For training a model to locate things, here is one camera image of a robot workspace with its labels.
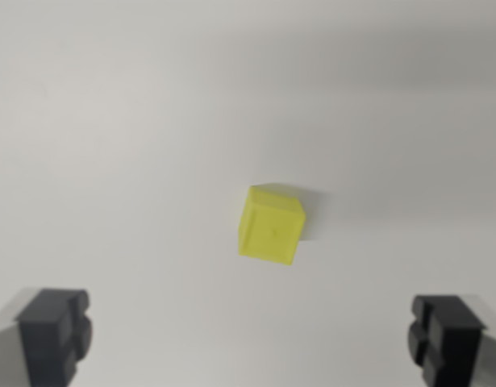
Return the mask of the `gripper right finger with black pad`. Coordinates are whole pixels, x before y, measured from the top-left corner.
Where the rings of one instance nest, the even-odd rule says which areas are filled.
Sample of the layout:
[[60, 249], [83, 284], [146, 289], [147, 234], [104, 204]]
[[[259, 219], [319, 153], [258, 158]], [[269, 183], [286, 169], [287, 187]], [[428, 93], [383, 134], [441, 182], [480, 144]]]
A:
[[475, 295], [417, 295], [408, 350], [429, 387], [496, 386], [496, 313]]

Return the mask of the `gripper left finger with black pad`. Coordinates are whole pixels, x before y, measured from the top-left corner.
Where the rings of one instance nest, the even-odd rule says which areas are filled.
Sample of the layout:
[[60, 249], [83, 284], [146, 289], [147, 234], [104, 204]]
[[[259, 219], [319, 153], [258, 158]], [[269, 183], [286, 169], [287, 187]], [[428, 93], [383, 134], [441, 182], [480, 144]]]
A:
[[84, 289], [25, 288], [0, 309], [0, 386], [68, 386], [93, 325]]

